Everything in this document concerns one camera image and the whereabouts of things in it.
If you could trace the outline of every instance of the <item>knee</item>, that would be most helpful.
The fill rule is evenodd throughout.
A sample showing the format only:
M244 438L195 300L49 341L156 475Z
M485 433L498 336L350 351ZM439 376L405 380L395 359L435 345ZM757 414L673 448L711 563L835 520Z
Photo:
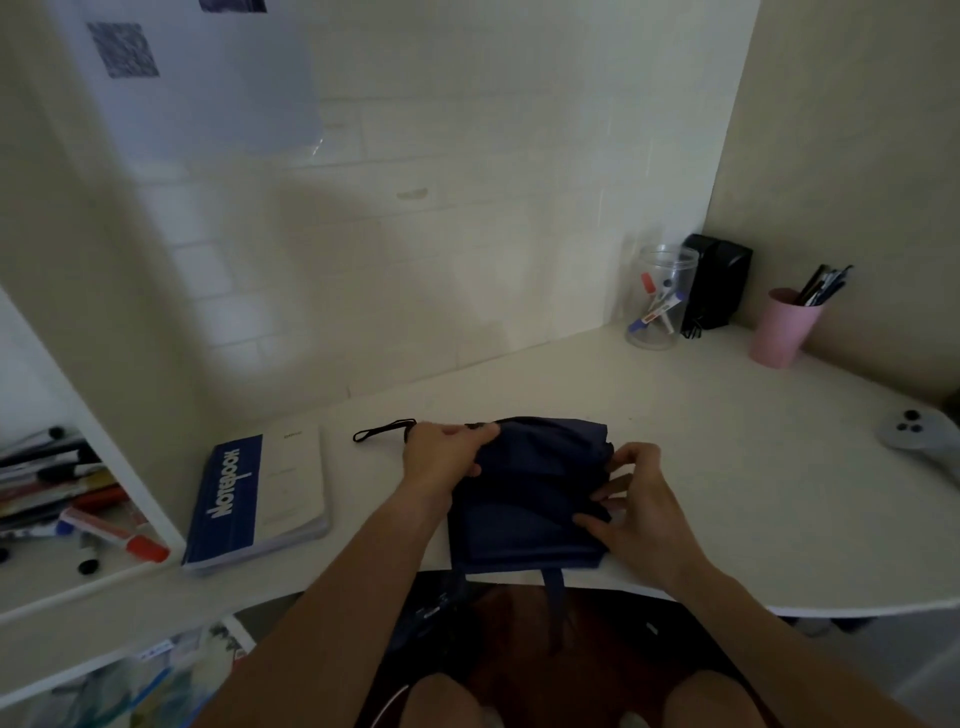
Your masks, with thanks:
M743 686L711 670L690 675L667 696L663 708L667 726L698 725L711 716L735 718L731 725L763 725L754 700ZM718 724L727 723L721 718Z
M427 675L410 690L406 711L419 715L442 716L452 724L471 725L478 718L480 704L462 685L440 673Z

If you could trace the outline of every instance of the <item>clear plastic container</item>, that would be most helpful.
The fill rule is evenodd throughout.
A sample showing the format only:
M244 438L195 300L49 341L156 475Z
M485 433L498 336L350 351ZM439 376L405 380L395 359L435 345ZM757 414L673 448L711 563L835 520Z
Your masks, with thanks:
M644 349L669 349L677 343L699 260L696 251L682 246L640 249L627 341Z

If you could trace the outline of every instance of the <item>pink cup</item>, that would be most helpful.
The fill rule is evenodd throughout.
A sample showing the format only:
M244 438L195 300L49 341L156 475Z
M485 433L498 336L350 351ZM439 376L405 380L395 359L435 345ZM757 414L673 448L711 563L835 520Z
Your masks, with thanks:
M783 369L797 356L807 335L824 308L821 305L794 305L797 291L774 288L750 345L750 358L772 369Z

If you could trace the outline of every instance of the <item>hand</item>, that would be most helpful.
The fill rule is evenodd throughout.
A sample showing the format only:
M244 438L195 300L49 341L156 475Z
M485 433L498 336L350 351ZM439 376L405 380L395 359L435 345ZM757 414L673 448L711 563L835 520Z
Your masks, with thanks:
M477 429L434 423L415 425L403 449L403 480L397 491L439 500L446 512L453 487L465 475L480 474L480 466L473 462L477 451L499 434L500 425L496 423Z
M601 541L637 576L672 596L709 561L686 522L684 511L660 472L660 448L629 443L613 454L611 473L628 464L634 471L614 478L594 493L609 510L626 509L620 525L578 513L573 520ZM626 497L612 497L627 491Z

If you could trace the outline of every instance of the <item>forearm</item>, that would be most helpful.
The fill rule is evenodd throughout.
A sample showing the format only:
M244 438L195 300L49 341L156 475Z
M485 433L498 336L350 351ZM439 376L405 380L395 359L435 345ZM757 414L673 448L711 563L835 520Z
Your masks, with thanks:
M923 726L866 680L820 654L721 571L704 567L676 592L784 728Z
M444 505L397 492L240 663L195 723L351 728Z

